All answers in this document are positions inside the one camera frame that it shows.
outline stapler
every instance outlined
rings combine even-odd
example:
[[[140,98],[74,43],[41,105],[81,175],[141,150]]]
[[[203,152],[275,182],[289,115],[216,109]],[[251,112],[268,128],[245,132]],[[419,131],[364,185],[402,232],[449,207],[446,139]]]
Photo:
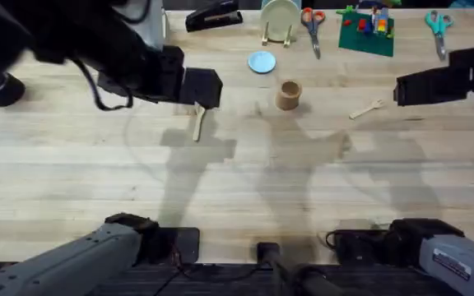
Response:
[[[239,0],[224,0],[199,8],[187,16],[186,30],[194,32],[242,22],[243,16],[239,12]]]

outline cable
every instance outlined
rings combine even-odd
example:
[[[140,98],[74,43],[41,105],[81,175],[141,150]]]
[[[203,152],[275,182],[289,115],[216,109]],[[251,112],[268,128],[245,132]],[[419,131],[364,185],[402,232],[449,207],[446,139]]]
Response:
[[[196,278],[194,276],[191,276],[191,275],[188,275],[184,268],[182,266],[177,266],[177,270],[179,271],[179,273],[185,277],[186,279],[188,280],[192,280],[192,281],[197,281],[197,282],[203,282],[203,283],[231,283],[231,282],[235,282],[235,281],[240,281],[240,280],[246,280],[248,279],[250,276],[252,276],[256,271],[259,270],[258,267],[254,267],[251,271],[243,274],[243,275],[238,275],[238,276],[235,276],[235,277],[230,277],[230,278],[222,278],[222,279],[210,279],[208,277],[205,277],[205,278]]]
[[[333,230],[331,232],[328,232],[326,235],[325,235],[325,239],[323,239],[321,237],[321,235],[319,234],[316,234],[316,236],[318,237],[318,241],[319,243],[321,243],[324,247],[328,247],[329,249],[331,250],[336,250],[336,246],[332,243],[330,243],[330,241],[328,240],[328,238],[331,236],[331,235],[335,235],[336,234],[336,230]]]
[[[153,296],[158,296],[158,294],[160,294],[160,292],[162,292],[165,287],[167,287],[179,275],[180,272],[175,272],[164,284],[162,284],[160,288],[158,288],[158,290],[153,294]]]
[[[196,278],[194,276],[191,276],[186,273],[186,270],[184,269],[184,265],[182,264],[182,259],[180,256],[179,250],[176,248],[176,246],[172,246],[172,253],[171,253],[171,260],[175,264],[178,273],[180,273],[183,277],[185,277],[188,280],[191,281],[197,281],[197,282],[204,282],[204,283],[230,283],[234,281],[239,281],[239,280],[246,280],[250,276],[252,276],[256,271],[259,271],[259,266],[255,266],[251,271],[243,274],[243,275],[238,275],[235,277],[230,277],[230,278],[222,278],[222,279],[210,279],[210,278]]]
[[[137,17],[135,19],[129,18],[129,17],[123,15],[122,13],[115,11],[114,9],[113,9],[113,12],[115,12],[116,16],[119,19],[121,19],[122,21],[125,21],[130,25],[136,25],[136,24],[140,24],[141,22],[143,22],[146,19],[147,14],[149,13],[150,4],[151,4],[151,0],[146,0],[146,5],[144,6],[144,11],[142,12],[142,14],[139,17]]]
[[[102,98],[100,97],[100,93],[98,92],[98,88],[96,87],[96,83],[93,80],[91,74],[89,73],[89,70],[87,69],[86,65],[77,57],[71,57],[70,59],[72,60],[72,62],[74,62],[75,65],[78,66],[78,68],[80,68],[81,73],[83,73],[83,76],[86,78],[87,82],[89,83],[92,94],[95,97],[95,105],[96,107],[98,107],[98,109],[102,111],[113,111],[113,110],[118,110],[118,109],[123,109],[123,108],[132,108],[133,98],[132,98],[131,91],[129,90],[129,88],[127,88],[121,83],[118,83],[117,81],[115,81],[114,83],[119,85],[123,89],[123,91],[126,92],[128,96],[128,102],[124,106],[119,105],[119,106],[114,106],[112,108],[106,106],[102,102]]]

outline blue plate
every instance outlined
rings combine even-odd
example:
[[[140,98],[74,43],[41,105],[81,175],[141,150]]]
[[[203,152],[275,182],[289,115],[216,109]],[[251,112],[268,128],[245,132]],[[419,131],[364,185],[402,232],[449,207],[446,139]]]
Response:
[[[276,66],[276,57],[265,51],[250,54],[248,66],[257,73],[268,73]]]

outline scissors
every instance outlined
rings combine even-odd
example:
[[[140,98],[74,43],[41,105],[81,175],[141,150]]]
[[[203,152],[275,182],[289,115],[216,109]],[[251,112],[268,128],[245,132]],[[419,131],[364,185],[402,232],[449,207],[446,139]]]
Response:
[[[309,29],[310,39],[312,40],[312,48],[316,54],[316,58],[321,58],[318,41],[318,26],[325,21],[324,12],[314,12],[312,8],[306,7],[301,12],[301,24]]]
[[[425,22],[433,30],[436,53],[440,61],[443,61],[447,54],[444,44],[445,29],[453,24],[453,18],[432,10],[425,15]]]

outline gray robot arm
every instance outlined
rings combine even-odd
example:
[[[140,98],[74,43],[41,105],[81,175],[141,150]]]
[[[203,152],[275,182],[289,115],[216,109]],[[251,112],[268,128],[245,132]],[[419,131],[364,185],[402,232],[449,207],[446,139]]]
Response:
[[[474,242],[453,234],[435,235],[421,244],[420,266],[462,295],[474,295]]]
[[[140,258],[158,224],[118,214],[91,234],[0,270],[0,295],[85,295]]]

